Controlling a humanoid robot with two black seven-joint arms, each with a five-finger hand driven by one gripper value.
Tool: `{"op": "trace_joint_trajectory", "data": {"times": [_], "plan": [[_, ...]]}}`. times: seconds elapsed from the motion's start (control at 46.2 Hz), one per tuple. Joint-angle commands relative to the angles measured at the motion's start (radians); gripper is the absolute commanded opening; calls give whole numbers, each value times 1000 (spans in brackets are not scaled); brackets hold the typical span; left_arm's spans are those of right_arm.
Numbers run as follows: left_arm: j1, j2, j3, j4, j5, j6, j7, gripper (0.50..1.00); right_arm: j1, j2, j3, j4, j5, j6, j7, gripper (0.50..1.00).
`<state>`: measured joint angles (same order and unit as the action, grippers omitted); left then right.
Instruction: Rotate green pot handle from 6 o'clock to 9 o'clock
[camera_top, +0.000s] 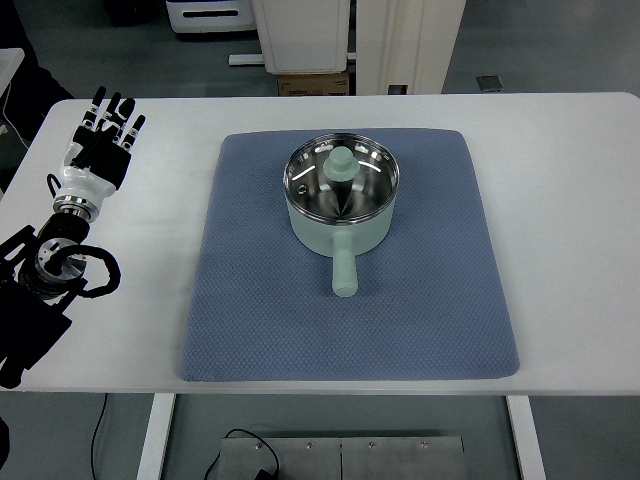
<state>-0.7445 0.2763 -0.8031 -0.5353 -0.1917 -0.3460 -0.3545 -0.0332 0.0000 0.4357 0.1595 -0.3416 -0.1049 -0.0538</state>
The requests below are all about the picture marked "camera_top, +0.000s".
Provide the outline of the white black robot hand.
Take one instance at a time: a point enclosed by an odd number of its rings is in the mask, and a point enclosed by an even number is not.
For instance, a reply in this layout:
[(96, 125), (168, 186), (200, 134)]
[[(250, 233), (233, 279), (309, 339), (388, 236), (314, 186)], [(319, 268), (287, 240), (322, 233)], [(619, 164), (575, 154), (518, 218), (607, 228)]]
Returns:
[[(133, 147), (146, 117), (139, 115), (136, 118), (120, 146), (116, 141), (134, 111), (135, 100), (126, 98), (119, 105), (121, 94), (115, 92), (97, 122), (105, 94), (106, 87), (99, 86), (84, 114), (82, 126), (69, 143), (60, 170), (61, 185), (54, 195), (55, 213), (95, 221), (104, 200), (112, 196), (124, 181), (131, 160), (131, 153), (126, 149)], [(110, 118), (112, 124), (103, 129)]]

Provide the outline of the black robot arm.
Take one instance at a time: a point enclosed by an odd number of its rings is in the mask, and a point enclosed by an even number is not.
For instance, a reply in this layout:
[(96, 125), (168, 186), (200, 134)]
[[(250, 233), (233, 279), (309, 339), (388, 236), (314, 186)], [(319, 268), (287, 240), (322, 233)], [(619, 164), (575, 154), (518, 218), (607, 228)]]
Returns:
[(1, 385), (14, 389), (71, 327), (76, 298), (114, 292), (121, 271), (107, 250), (85, 240), (104, 201), (118, 191), (146, 118), (136, 102), (99, 87), (76, 128), (59, 174), (47, 185), (53, 213), (1, 245)]

